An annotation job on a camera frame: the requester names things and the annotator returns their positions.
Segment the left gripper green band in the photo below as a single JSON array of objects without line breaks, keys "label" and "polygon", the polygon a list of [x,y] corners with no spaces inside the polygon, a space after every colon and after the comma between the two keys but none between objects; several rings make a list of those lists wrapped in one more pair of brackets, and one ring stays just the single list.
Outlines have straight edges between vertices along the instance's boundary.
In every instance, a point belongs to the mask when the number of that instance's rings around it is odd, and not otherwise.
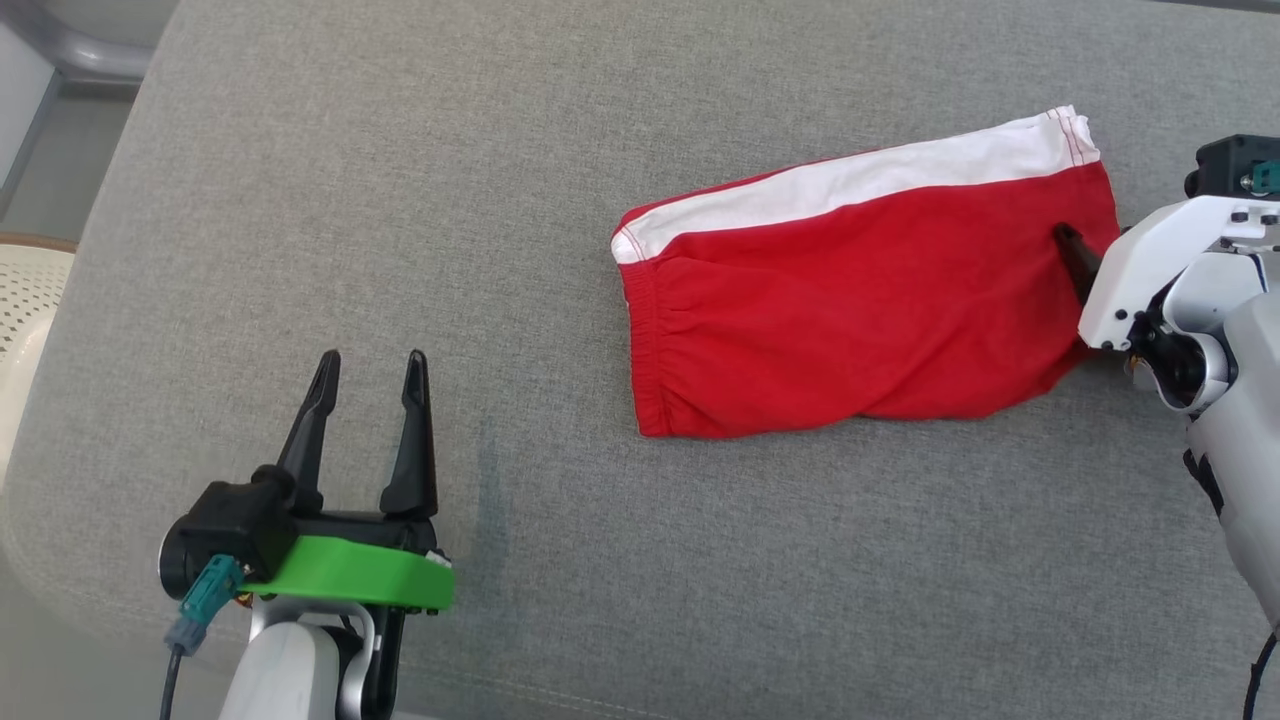
[{"label": "left gripper green band", "polygon": [[[326,419],[337,405],[340,352],[325,351],[300,405],[276,465],[292,480],[291,509],[323,510],[317,488]],[[269,579],[251,577],[256,596],[348,601],[436,614],[454,602],[454,571],[433,521],[439,511],[429,369],[425,354],[408,355],[401,402],[404,423],[390,479],[379,500],[385,518],[317,518],[306,521]]]}]

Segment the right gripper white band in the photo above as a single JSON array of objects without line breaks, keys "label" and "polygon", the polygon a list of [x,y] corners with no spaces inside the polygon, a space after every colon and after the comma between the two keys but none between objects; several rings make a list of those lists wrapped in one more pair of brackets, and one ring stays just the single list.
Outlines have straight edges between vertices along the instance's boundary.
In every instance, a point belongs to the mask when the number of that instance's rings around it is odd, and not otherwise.
[{"label": "right gripper white band", "polygon": [[1068,223],[1053,227],[1053,242],[1078,302],[1084,306],[1079,336],[1092,348],[1126,350],[1138,311],[1202,255],[1228,238],[1248,249],[1265,243],[1265,217],[1279,202],[1257,197],[1199,196],[1153,211],[1124,232],[1103,259]]}]

